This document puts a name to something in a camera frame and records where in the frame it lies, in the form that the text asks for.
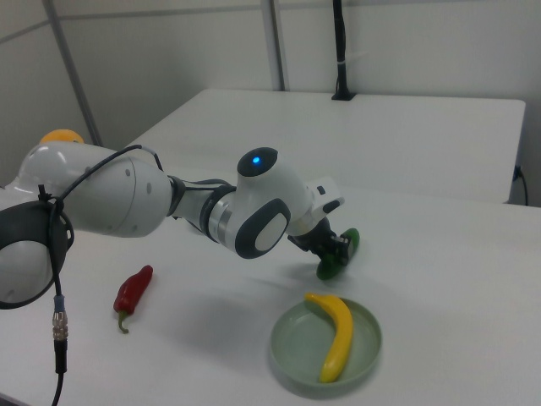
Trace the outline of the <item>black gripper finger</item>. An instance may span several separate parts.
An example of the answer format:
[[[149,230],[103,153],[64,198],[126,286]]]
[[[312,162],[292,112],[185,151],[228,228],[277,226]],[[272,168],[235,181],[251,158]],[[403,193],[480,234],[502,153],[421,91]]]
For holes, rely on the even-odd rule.
[[[313,230],[312,252],[322,259],[333,250],[333,238],[335,233],[329,226],[318,226]]]
[[[335,258],[340,265],[347,265],[352,256],[352,240],[346,234],[335,238]]]

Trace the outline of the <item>dark robot gripper body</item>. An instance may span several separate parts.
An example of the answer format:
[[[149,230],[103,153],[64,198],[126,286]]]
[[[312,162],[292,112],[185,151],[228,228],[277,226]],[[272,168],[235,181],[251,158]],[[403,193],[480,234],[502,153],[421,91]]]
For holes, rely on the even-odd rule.
[[[311,250],[313,230],[318,226],[331,228],[327,217],[343,204],[343,196],[330,177],[307,182],[305,190],[308,199],[301,208],[300,215],[292,218],[287,228],[287,238],[301,250]]]

